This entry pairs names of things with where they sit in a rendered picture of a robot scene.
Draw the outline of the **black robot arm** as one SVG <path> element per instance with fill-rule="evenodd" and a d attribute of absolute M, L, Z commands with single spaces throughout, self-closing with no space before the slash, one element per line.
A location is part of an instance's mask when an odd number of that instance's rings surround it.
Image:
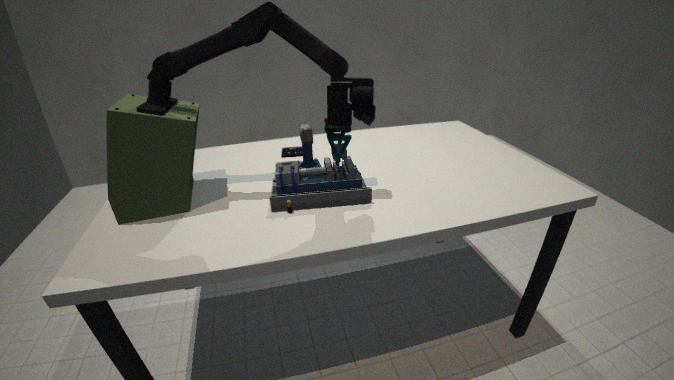
<path fill-rule="evenodd" d="M 147 101 L 137 107 L 137 112 L 163 115 L 178 101 L 176 98 L 170 99 L 172 82 L 169 80 L 174 80 L 175 77 L 187 73 L 187 70 L 240 46 L 248 47 L 260 43 L 269 30 L 272 30 L 318 64 L 331 76 L 331 82 L 352 82 L 331 83 L 327 86 L 328 105 L 347 105 L 339 108 L 339 126 L 352 125 L 352 110 L 356 119 L 370 126 L 375 119 L 373 79 L 344 79 L 348 71 L 347 61 L 279 9 L 272 2 L 266 2 L 231 23 L 232 26 L 185 48 L 157 57 L 147 76 Z M 352 104 L 348 103 L 348 88 Z"/>

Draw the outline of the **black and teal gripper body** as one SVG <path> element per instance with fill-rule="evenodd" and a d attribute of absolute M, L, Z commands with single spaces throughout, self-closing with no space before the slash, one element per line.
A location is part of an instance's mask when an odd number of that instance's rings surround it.
<path fill-rule="evenodd" d="M 344 133 L 351 132 L 351 126 L 339 126 L 339 108 L 343 106 L 332 106 L 327 104 L 327 118 L 325 118 L 325 131 L 328 138 L 344 137 Z M 343 133 L 335 133 L 336 130 L 342 130 Z"/>

